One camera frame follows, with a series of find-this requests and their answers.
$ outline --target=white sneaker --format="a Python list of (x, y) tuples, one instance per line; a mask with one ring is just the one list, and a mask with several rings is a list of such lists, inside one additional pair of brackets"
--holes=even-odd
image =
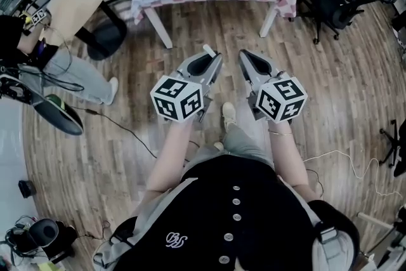
[(109, 102), (104, 102), (105, 105), (112, 105), (114, 101), (115, 94), (117, 94), (117, 91), (119, 90), (119, 80), (116, 77), (113, 77), (109, 80), (109, 83), (112, 87), (112, 97)]
[(222, 142), (215, 142), (215, 143), (213, 144), (213, 146), (215, 146), (215, 147), (218, 149), (219, 152), (221, 152), (221, 151), (224, 150), (224, 145), (223, 145)]
[(230, 128), (231, 124), (237, 125), (237, 118), (235, 116), (236, 113), (234, 105), (230, 102), (225, 102), (223, 104), (223, 117), (224, 117), (224, 128), (226, 129), (226, 132), (228, 132), (228, 129)]

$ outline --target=button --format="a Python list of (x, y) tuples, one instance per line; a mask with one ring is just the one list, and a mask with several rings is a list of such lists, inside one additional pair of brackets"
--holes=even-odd
[(240, 216), (238, 213), (235, 213), (235, 214), (233, 215), (233, 219), (234, 219), (235, 221), (240, 221), (240, 220), (241, 220), (241, 216)]
[(224, 235), (224, 239), (225, 239), (227, 242), (231, 242), (231, 241), (234, 239), (234, 236), (233, 236), (233, 234), (231, 234), (231, 233), (227, 233), (227, 234)]
[(220, 256), (220, 258), (218, 259), (218, 261), (221, 264), (227, 264), (228, 262), (230, 262), (230, 258), (226, 255)]

